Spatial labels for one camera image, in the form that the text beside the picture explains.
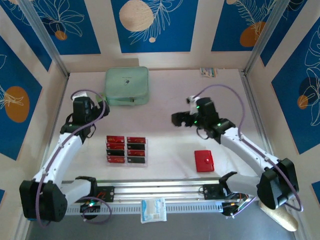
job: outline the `red wallet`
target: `red wallet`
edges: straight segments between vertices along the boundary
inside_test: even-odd
[[[194,157],[196,171],[198,173],[213,172],[215,170],[214,159],[210,150],[194,151]]]

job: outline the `white table surface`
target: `white table surface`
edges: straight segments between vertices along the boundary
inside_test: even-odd
[[[64,180],[74,180],[78,176],[95,177],[97,180],[185,179],[218,177],[230,171],[255,176],[253,170],[235,153],[213,139],[203,140],[198,137],[195,127],[175,127],[171,123],[171,114],[189,110],[187,97],[197,94],[210,84],[226,84],[236,90],[245,103],[246,118],[241,131],[262,147],[237,69],[219,69],[215,78],[203,78],[199,70],[152,70],[149,78],[148,104],[111,106],[109,116],[96,123],[94,136],[85,140],[70,164]],[[79,89],[103,92],[105,72],[71,73],[49,153],[57,143],[66,117],[73,111],[70,95]],[[88,95],[95,101],[93,94]],[[215,87],[201,96],[211,97],[220,118],[239,124],[241,105],[232,92]],[[107,163],[106,135],[146,137],[147,167],[110,166]],[[211,150],[214,172],[196,171],[196,150]]]

